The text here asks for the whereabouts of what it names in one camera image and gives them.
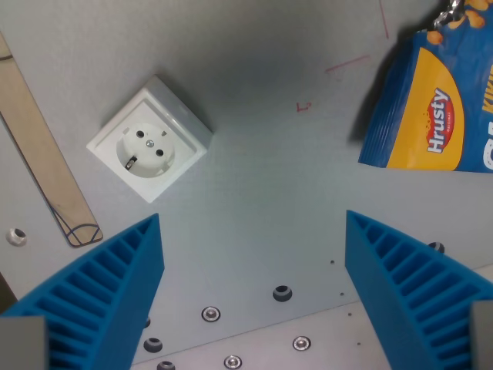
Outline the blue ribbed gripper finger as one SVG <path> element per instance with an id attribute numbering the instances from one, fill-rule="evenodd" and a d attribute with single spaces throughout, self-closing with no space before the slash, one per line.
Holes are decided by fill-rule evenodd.
<path id="1" fill-rule="evenodd" d="M 392 369 L 470 369 L 471 305 L 492 284 L 427 244 L 352 210 L 345 267 Z"/>
<path id="2" fill-rule="evenodd" d="M 68 264 L 3 315 L 45 319 L 50 369 L 129 369 L 164 269 L 153 214 Z"/>

